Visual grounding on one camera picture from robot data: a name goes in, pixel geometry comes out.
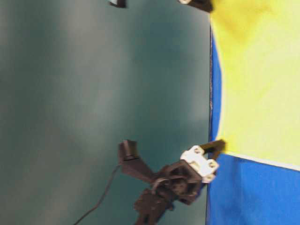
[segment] black wire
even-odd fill
[[[105,196],[107,195],[107,193],[108,193],[108,191],[109,191],[109,188],[110,188],[110,186],[111,186],[111,184],[112,184],[113,177],[115,176],[115,174],[116,174],[116,172],[117,172],[117,170],[118,170],[119,167],[120,167],[120,165],[117,165],[116,168],[113,170],[113,172],[112,172],[112,174],[111,174],[111,176],[110,176],[110,178],[109,178],[109,181],[108,181],[108,183],[107,183],[107,185],[106,185],[105,191],[104,191],[104,193],[102,194],[100,200],[97,202],[97,204],[96,204],[93,208],[91,208],[89,211],[87,211],[82,217],[80,217],[80,218],[77,220],[77,222],[74,223],[74,225],[79,224],[79,222],[82,221],[87,215],[89,215],[92,211],[94,211],[96,208],[99,207],[99,205],[102,203],[102,201],[104,200]]]

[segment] blue surface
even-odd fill
[[[218,53],[215,45],[215,40],[212,38],[212,48],[211,48],[211,117],[210,117],[210,140],[215,140],[218,134],[218,127],[220,121],[221,112],[221,91],[222,91],[222,79],[221,79],[221,68]]]
[[[221,71],[212,47],[210,136],[216,137]],[[217,177],[208,187],[206,225],[297,225],[300,172],[221,155]]]

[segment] robotic arm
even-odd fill
[[[210,0],[178,0],[178,2],[208,13],[213,10]],[[127,0],[109,0],[109,4],[118,8],[127,8]]]
[[[178,200],[190,205],[201,189],[215,178],[219,165],[215,161],[225,143],[220,141],[195,145],[183,152],[180,160],[154,173],[138,156],[136,142],[125,140],[119,145],[122,172],[150,184],[135,202],[139,218],[135,225],[155,225],[167,209]],[[211,159],[203,155],[212,153]]]

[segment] yellow paper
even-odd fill
[[[300,170],[300,1],[213,0],[226,153]]]

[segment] white plastic mount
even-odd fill
[[[180,159],[184,159],[202,177],[202,183],[210,183],[214,180],[214,172],[219,168],[219,164],[214,159],[206,159],[204,150],[195,145],[190,150],[185,151]]]

